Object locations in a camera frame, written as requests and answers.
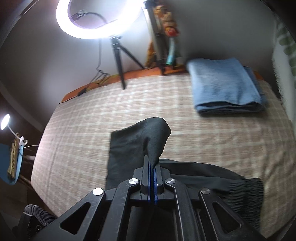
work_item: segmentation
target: folded blue cloth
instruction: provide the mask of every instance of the folded blue cloth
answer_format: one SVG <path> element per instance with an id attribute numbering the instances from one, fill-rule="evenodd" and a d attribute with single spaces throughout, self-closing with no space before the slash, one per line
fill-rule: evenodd
<path id="1" fill-rule="evenodd" d="M 267 100 L 253 71 L 237 59 L 198 58 L 189 61 L 187 69 L 198 113 L 246 113 L 265 109 Z"/>

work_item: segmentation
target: blue plastic chair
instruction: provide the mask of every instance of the blue plastic chair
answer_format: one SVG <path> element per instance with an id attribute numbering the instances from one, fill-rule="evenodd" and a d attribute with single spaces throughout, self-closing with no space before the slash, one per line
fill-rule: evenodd
<path id="1" fill-rule="evenodd" d="M 10 180 L 7 175 L 7 169 L 9 167 L 10 162 L 10 146 L 0 144 L 0 178 L 8 183 L 9 185 L 14 185 L 19 177 L 20 174 L 20 167 L 22 165 L 22 154 L 23 154 L 23 146 L 19 147 L 19 154 L 17 158 L 17 167 L 15 172 L 15 179 Z"/>

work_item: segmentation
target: bed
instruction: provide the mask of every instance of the bed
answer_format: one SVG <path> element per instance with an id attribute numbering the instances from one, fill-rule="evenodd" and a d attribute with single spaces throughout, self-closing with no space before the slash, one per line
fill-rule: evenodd
<path id="1" fill-rule="evenodd" d="M 268 99 L 259 114 L 199 116 L 187 73 L 129 79 L 59 104 L 36 155 L 32 186 L 57 215 L 105 186 L 110 133 L 148 117 L 172 133 L 161 158 L 218 165 L 264 183 L 261 233 L 268 237 L 296 213 L 296 143 L 291 122 L 258 74 Z"/>

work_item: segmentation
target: glowing ring light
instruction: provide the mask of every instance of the glowing ring light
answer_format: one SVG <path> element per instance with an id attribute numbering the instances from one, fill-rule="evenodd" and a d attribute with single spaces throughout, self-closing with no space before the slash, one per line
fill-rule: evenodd
<path id="1" fill-rule="evenodd" d="M 122 14 L 111 23 L 100 28 L 89 29 L 75 25 L 69 18 L 68 8 L 71 0 L 60 0 L 57 5 L 57 23 L 67 34 L 80 39 L 99 39 L 124 32 L 139 16 L 143 0 L 127 0 Z"/>

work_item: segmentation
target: gray wall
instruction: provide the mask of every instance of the gray wall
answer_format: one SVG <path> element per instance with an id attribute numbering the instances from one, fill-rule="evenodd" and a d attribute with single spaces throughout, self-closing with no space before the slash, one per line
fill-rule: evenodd
<path id="1" fill-rule="evenodd" d="M 90 9 L 75 1 L 77 10 L 100 12 L 94 1 L 87 1 Z M 77 39 L 59 28 L 55 19 L 57 3 L 58 0 L 37 2 L 19 20 L 0 50 L 2 83 L 43 125 L 65 94 L 92 79 L 98 60 L 98 40 Z M 179 25 L 179 43 L 185 59 L 236 57 L 266 80 L 274 80 L 274 17 L 260 0 L 166 0 L 166 4 Z M 114 18 L 114 13 L 108 15 L 107 10 L 101 13 L 108 20 Z M 122 44 L 144 63 L 149 34 L 143 14 L 122 36 Z M 102 43 L 101 69 L 116 74 L 110 41 L 103 39 Z M 125 71 L 137 69 L 128 57 L 122 56 Z"/>

